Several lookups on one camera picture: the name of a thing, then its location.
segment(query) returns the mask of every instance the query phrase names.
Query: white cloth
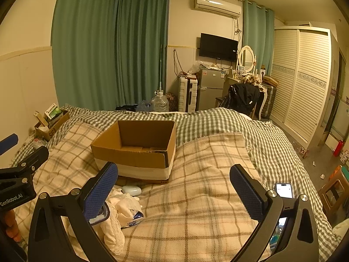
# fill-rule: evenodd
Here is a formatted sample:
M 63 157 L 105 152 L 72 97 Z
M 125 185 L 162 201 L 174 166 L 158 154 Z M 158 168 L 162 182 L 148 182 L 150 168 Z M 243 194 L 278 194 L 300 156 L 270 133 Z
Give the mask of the white cloth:
M 348 229 L 349 229 L 349 219 L 346 219 L 333 228 L 333 233 L 336 235 L 339 235 L 341 239 L 343 239 Z
M 127 224 L 133 220 L 133 214 L 129 207 L 130 201 L 133 207 L 141 210 L 138 197 L 132 197 L 128 193 L 123 194 L 121 189 L 114 188 L 106 200 L 110 210 L 109 218 L 92 227 L 100 240 L 104 241 L 107 248 L 109 248 L 114 255 L 120 254 L 125 245 L 125 237 L 121 228 L 127 226 Z M 66 230 L 70 236 L 76 238 L 70 224 L 68 224 Z

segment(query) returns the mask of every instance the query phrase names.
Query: green curtain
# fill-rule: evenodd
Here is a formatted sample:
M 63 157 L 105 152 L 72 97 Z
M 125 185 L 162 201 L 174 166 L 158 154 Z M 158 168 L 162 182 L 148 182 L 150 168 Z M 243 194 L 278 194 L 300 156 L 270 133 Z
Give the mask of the green curtain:
M 169 0 L 116 0 L 115 63 L 118 106 L 151 100 L 166 87 Z M 162 45 L 162 66 L 159 68 Z
M 115 109 L 115 16 L 115 0 L 57 0 L 51 45 L 60 105 Z
M 274 50 L 274 12 L 257 7 L 255 2 L 244 1 L 244 35 L 243 46 L 248 45 L 257 55 L 256 69 L 266 68 L 267 75 L 272 70 Z

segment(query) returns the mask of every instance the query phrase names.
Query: wooden stool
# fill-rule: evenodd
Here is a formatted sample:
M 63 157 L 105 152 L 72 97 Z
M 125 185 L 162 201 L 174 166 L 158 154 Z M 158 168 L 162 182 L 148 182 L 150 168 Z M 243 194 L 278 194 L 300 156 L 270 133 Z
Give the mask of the wooden stool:
M 334 174 L 331 180 L 318 191 L 323 206 L 323 212 L 328 219 L 349 197 L 349 181 L 347 178 L 349 178 L 349 172 L 345 167 L 342 167 Z M 336 190 L 336 185 L 340 186 L 341 190 L 343 190 L 340 195 Z M 328 196 L 326 195 L 328 191 L 332 192 L 336 202 L 330 202 Z

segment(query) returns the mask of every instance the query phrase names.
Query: checkered bedsheet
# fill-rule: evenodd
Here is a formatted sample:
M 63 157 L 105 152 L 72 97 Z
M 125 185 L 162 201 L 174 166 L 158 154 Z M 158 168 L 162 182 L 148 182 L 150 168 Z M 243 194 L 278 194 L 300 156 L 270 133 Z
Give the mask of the checkered bedsheet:
M 220 133 L 240 132 L 252 164 L 261 178 L 262 185 L 273 189 L 276 183 L 292 184 L 294 195 L 305 193 L 309 196 L 318 227 L 320 261 L 328 256 L 339 244 L 339 237 L 322 212 L 322 204 L 309 175 L 298 158 L 291 143 L 281 129 L 271 122 L 249 121 L 237 112 L 225 108 L 197 111 L 190 114 L 149 114 L 135 112 L 90 111 L 66 105 L 70 119 L 48 143 L 48 148 L 57 145 L 77 122 L 91 124 L 101 130 L 107 129 L 117 120 L 174 120 L 177 125 L 177 145 L 191 140 Z M 22 147 L 14 158 L 16 164 L 33 150 L 29 143 Z

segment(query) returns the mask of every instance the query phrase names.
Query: blue mesh gripper pad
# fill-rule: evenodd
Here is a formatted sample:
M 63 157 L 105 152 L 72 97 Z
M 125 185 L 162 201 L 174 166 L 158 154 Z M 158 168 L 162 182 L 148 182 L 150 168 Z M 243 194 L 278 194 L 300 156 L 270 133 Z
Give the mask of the blue mesh gripper pad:
M 16 134 L 12 134 L 7 138 L 0 141 L 0 155 L 7 152 L 9 149 L 18 144 L 18 136 Z
M 84 200 L 83 214 L 87 220 L 98 215 L 117 178 L 118 168 L 116 164 L 111 164 Z
M 251 219 L 261 222 L 264 218 L 263 201 L 257 195 L 245 175 L 243 175 L 235 165 L 230 168 L 230 182 L 239 195 Z

